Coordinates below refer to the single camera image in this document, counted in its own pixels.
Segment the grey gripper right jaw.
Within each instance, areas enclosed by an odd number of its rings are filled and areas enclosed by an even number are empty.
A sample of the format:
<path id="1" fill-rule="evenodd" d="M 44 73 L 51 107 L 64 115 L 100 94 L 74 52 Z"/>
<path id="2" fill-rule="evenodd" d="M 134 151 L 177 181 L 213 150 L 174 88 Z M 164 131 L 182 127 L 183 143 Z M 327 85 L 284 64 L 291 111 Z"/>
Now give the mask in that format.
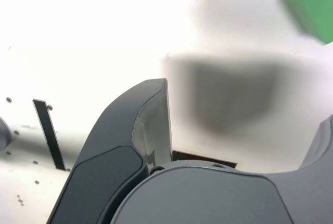
<path id="1" fill-rule="evenodd" d="M 136 186 L 112 223 L 332 223 L 332 118 L 297 170 L 170 167 Z"/>

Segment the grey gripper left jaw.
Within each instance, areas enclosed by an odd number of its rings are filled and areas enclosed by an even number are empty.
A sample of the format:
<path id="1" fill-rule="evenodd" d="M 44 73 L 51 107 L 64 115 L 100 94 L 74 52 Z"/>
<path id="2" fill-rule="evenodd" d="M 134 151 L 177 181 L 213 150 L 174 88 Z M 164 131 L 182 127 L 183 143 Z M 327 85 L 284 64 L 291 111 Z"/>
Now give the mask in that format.
<path id="1" fill-rule="evenodd" d="M 172 160 L 168 82 L 143 81 L 106 107 L 93 126 L 48 219 L 110 223 L 125 197 Z"/>

